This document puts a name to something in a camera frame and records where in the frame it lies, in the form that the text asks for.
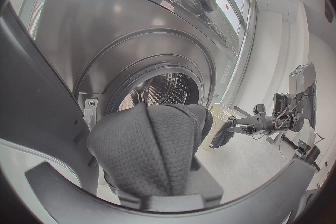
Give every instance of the washing machine door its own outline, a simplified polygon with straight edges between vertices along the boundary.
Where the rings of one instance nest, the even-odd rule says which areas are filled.
[[[35,206],[24,172],[47,161],[96,195],[98,165],[86,147],[89,129],[81,109],[10,4],[1,15],[0,37],[0,166],[7,179]]]
[[[149,0],[45,0],[36,43],[82,110],[97,100],[97,120],[138,102],[209,105],[223,54]]]

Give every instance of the stainless steel drum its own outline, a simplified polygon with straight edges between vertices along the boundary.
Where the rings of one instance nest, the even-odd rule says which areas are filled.
[[[167,73],[157,75],[141,83],[122,101],[118,111],[134,107],[139,102],[150,106],[153,104],[187,104],[190,85],[186,75]]]
[[[82,110],[98,99],[97,120],[139,102],[207,106],[236,54],[219,11],[199,14],[200,3],[44,0],[36,43]]]

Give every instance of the white laundry basket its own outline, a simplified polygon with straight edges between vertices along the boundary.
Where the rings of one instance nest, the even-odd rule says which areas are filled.
[[[237,117],[235,112],[222,104],[215,104],[211,110],[211,113],[213,117],[212,127],[201,144],[201,147],[204,149],[209,148],[212,139],[216,135],[217,131],[223,126],[225,121],[228,120],[229,116],[233,115]]]

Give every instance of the black mesh fabric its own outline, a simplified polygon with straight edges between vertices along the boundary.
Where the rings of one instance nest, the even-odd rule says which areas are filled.
[[[191,159],[211,125],[211,113],[200,105],[139,103],[102,117],[87,147],[123,191],[183,195]]]

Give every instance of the gray cover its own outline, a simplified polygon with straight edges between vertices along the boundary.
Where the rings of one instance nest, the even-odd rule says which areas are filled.
[[[87,146],[126,193],[183,195],[191,159],[211,126],[211,113],[198,104],[139,103],[102,117]]]

